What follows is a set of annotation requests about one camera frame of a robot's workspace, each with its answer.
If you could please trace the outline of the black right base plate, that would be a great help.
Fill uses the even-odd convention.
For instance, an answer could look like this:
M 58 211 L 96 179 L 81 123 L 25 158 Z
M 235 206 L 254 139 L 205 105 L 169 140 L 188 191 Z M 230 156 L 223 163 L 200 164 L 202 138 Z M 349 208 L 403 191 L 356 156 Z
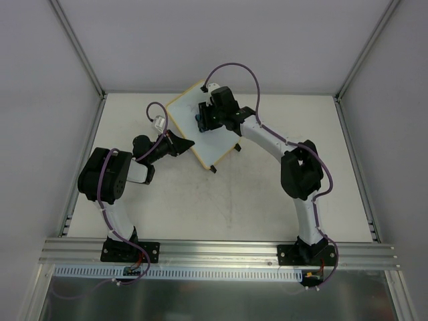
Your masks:
M 335 266 L 338 255 L 333 245 L 319 248 L 298 245 L 279 244 L 277 246 L 277 257 L 280 266 Z

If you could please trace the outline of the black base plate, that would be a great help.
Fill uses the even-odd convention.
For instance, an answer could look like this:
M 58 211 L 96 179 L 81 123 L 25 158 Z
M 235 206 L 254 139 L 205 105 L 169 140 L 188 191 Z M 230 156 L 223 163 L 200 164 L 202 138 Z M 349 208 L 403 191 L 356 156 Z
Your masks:
M 333 245 L 319 248 L 298 245 L 279 244 L 277 246 L 277 257 L 280 266 L 335 266 L 338 255 Z
M 161 244 L 153 241 L 138 241 L 138 245 L 147 252 L 151 263 L 158 263 Z M 136 263 L 142 254 L 141 250 L 122 241 L 107 238 L 103 243 L 100 255 L 101 262 Z

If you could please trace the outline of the aluminium mounting rail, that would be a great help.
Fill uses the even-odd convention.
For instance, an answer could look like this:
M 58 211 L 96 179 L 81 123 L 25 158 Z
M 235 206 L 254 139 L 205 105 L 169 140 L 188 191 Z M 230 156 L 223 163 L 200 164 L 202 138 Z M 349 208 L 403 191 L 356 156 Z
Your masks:
M 102 238 L 51 237 L 45 240 L 39 263 L 100 263 Z M 287 252 L 274 241 L 159 240 L 159 265 L 210 268 L 276 268 Z M 343 270 L 399 270 L 395 248 L 387 243 L 339 243 L 328 254 Z

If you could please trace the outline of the blue black whiteboard eraser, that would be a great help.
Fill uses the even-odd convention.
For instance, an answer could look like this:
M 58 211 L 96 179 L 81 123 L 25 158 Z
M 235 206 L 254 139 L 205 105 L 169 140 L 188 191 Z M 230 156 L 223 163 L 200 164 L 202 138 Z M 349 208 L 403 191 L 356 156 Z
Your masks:
M 205 123 L 203 117 L 200 114 L 196 114 L 195 120 L 197 121 L 197 127 L 199 132 L 205 132 Z

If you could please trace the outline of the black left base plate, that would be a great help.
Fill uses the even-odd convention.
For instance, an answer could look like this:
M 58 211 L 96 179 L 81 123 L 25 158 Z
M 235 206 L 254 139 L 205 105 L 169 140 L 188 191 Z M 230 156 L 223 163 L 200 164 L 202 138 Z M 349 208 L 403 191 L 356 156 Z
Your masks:
M 153 241 L 138 241 L 138 245 L 147 252 L 151 263 L 158 263 L 161 244 Z M 107 238 L 103 243 L 100 255 L 101 262 L 136 263 L 142 254 L 141 250 L 122 241 Z

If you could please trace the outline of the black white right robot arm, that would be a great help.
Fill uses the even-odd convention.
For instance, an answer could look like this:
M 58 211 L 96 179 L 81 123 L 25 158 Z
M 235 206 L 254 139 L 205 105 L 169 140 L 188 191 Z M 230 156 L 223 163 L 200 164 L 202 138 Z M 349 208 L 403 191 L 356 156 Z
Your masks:
M 288 142 L 262 124 L 258 113 L 240 107 L 227 86 L 204 85 L 201 91 L 207 101 L 199 103 L 195 117 L 200 132 L 225 127 L 271 154 L 280 164 L 280 183 L 285 193 L 294 200 L 299 232 L 292 255 L 305 264 L 322 259 L 328 241 L 320 231 L 315 196 L 323 179 L 322 166 L 312 141 L 300 144 Z

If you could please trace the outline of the yellow framed whiteboard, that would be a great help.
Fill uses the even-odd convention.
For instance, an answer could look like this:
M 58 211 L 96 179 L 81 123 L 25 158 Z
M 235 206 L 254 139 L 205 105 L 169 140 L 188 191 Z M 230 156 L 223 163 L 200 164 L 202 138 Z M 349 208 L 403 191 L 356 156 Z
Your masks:
M 199 104 L 209 101 L 209 93 L 201 90 L 203 84 L 204 81 L 201 80 L 185 90 L 168 103 L 166 109 L 169 120 L 181 136 L 195 143 L 191 150 L 203 168 L 216 173 L 215 165 L 240 143 L 240 137 L 224 126 L 207 132 L 199 131 L 196 120 Z

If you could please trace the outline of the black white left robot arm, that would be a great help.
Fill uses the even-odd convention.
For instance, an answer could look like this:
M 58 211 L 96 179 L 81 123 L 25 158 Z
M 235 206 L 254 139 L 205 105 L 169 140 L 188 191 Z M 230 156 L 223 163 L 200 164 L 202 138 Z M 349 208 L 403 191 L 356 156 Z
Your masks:
M 102 261 L 131 262 L 144 259 L 136 227 L 120 201 L 127 182 L 148 185 L 155 174 L 154 162 L 166 155 L 177 157 L 195 144 L 171 130 L 152 142 L 139 135 L 132 141 L 132 152 L 94 149 L 78 177 L 78 191 L 101 211 L 108 228 Z

